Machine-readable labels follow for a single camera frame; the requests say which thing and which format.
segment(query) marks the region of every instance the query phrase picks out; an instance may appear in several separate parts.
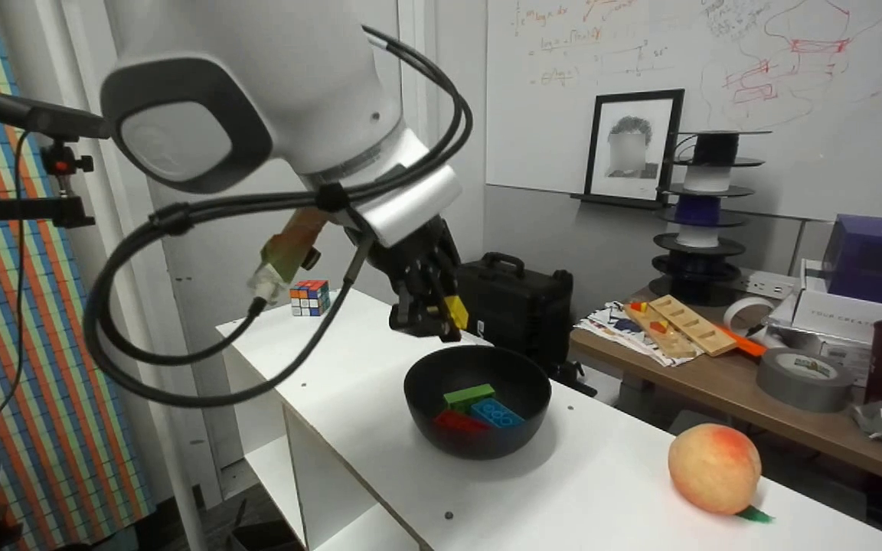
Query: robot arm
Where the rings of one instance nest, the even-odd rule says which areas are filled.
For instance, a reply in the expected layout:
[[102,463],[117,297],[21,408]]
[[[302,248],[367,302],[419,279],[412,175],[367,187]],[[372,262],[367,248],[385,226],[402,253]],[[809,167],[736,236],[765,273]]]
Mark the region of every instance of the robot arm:
[[[458,184],[402,122],[345,0],[117,0],[110,12],[118,69],[102,106],[140,171],[220,193],[267,160],[287,160],[309,191],[361,197],[330,207],[330,222],[369,236],[369,259],[399,291],[392,329],[458,337],[458,257],[437,219]],[[314,219],[294,214],[262,248],[286,281],[307,262]]]

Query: black cable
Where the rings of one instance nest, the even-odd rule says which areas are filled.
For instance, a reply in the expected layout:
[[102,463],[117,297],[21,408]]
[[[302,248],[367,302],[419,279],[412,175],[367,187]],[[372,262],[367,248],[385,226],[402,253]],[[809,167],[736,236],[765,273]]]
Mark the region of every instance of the black cable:
[[16,346],[16,374],[11,374],[11,385],[7,392],[7,397],[0,400],[0,412],[11,405],[21,374],[23,374],[23,330],[21,330],[21,289],[23,289],[23,219],[21,219],[21,146],[23,139],[31,132],[21,132],[11,150],[11,187],[16,187],[16,334],[11,334],[11,346]]
[[795,329],[795,314],[799,314],[799,310],[801,310],[801,297],[806,297],[806,289],[795,291],[795,302],[793,302],[793,310],[791,310],[791,314],[787,314],[787,329]]
[[[446,132],[437,139],[437,144],[419,156],[412,167],[403,167],[402,171],[385,171],[381,177],[369,180],[369,184],[353,184],[345,191],[348,205],[375,200],[381,193],[419,184],[426,175],[437,171],[457,150],[466,146],[467,136],[472,136],[472,106],[467,102],[458,96],[458,90],[451,83],[451,76],[430,66],[426,54],[412,52],[410,46],[363,29],[369,36],[381,39],[381,49],[392,52],[395,57],[402,57],[403,66],[410,66],[415,73],[423,73],[426,80],[430,80],[437,90],[444,90],[454,102],[454,117],[446,122]],[[317,193],[260,193],[260,197],[230,197],[230,200],[207,200],[207,202],[192,202],[192,205],[169,205],[158,207],[144,226],[139,226],[132,236],[124,236],[117,250],[108,257],[103,271],[98,273],[87,302],[84,302],[84,314],[82,314],[82,334],[84,334],[84,349],[96,356],[98,369],[118,382],[123,388],[146,397],[146,400],[158,400],[158,405],[174,405],[174,408],[227,408],[227,405],[239,405],[248,400],[253,394],[262,394],[268,388],[276,388],[282,379],[287,379],[307,359],[309,353],[317,346],[320,334],[326,330],[326,324],[334,322],[334,314],[341,311],[354,273],[361,271],[367,248],[372,242],[369,230],[357,230],[361,232],[361,245],[353,257],[353,265],[345,271],[343,279],[343,291],[334,300],[330,311],[320,319],[317,330],[311,334],[311,341],[307,344],[307,349],[271,379],[258,382],[251,388],[242,392],[230,392],[230,394],[174,394],[174,392],[162,392],[156,385],[146,385],[135,377],[127,377],[102,346],[102,334],[108,337],[108,344],[113,349],[118,349],[127,359],[139,359],[144,364],[158,364],[158,369],[181,369],[181,364],[192,364],[202,362],[220,349],[227,349],[232,341],[239,341],[251,322],[262,311],[262,300],[253,300],[248,306],[248,314],[242,319],[242,324],[227,334],[220,344],[202,349],[202,353],[188,353],[188,356],[158,356],[158,353],[146,353],[140,346],[135,346],[117,324],[110,314],[110,293],[113,293],[113,275],[151,242],[158,242],[162,236],[181,236],[190,226],[207,223],[207,222],[222,222],[222,219],[239,219],[239,214],[258,214],[258,212],[286,212],[286,207],[307,207],[307,205],[317,205]]]
[[689,140],[696,140],[696,136],[686,136],[686,139],[678,140],[672,160],[678,160],[678,154],[681,154]]
[[795,273],[795,262],[799,262],[799,253],[801,253],[806,226],[809,226],[809,222],[801,219],[801,222],[799,222],[795,245],[793,245],[793,250],[791,250],[787,275]]
[[[324,337],[324,330],[330,329],[330,322],[341,314],[353,286],[354,286],[354,275],[367,257],[367,242],[361,242],[353,253],[353,262],[343,275],[343,289],[341,289],[341,297],[330,302],[330,310],[324,311],[324,319],[317,322],[314,334],[309,337],[309,344],[294,356],[294,362],[278,372],[276,377],[258,382],[258,385],[248,385],[242,392],[230,392],[230,394],[174,394],[174,392],[162,392],[156,385],[146,385],[135,377],[127,377],[102,346],[98,341],[98,324],[92,324],[92,319],[84,314],[82,322],[82,341],[84,341],[84,349],[92,353],[92,359],[98,362],[98,369],[113,379],[118,382],[123,388],[146,397],[146,400],[158,400],[158,405],[170,405],[170,408],[230,408],[230,405],[239,405],[239,400],[251,400],[268,388],[276,388],[278,382],[286,382],[287,377],[294,377],[299,372],[299,364],[311,356],[311,349],[317,346],[317,341]],[[103,291],[103,286],[96,286],[87,300],[84,300],[84,311],[103,311],[103,297],[110,297],[110,291]]]

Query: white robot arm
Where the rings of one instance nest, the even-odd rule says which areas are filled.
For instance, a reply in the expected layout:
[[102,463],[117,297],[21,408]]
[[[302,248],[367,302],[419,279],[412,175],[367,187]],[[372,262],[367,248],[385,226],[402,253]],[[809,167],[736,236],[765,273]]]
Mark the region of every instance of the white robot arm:
[[[361,29],[345,0],[108,6],[118,66],[102,86],[102,111],[113,140],[140,171],[184,193],[220,193],[278,156],[307,184],[302,193],[169,205],[124,236],[96,279],[82,322],[84,349],[108,377],[174,408],[227,408],[262,394],[309,359],[363,259],[392,279],[395,330],[458,337],[467,322],[454,286],[458,257],[437,212],[458,193],[446,160],[466,144],[472,111],[430,60]],[[454,119],[436,146],[402,122],[399,104],[375,83],[363,35],[454,99]],[[262,265],[276,265],[278,281],[292,281],[324,219],[357,242],[341,297],[282,374],[232,394],[170,394],[144,385],[108,356],[108,346],[117,346],[144,364],[192,364],[230,346],[262,311],[260,293],[227,341],[190,356],[156,356],[132,346],[113,324],[113,275],[162,236],[278,207],[296,207],[286,232],[262,248]]]
[[[311,191],[426,156],[381,91],[345,0],[113,0],[118,69],[103,119],[151,177],[217,193],[282,156]],[[381,248],[430,222],[458,184],[446,167],[354,205]]]

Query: black and white photo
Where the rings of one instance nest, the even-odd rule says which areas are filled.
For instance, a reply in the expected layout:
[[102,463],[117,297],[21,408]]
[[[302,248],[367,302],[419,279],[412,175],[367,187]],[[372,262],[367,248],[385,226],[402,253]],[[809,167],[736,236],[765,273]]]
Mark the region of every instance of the black and white photo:
[[654,205],[671,177],[684,90],[596,96],[584,197]]

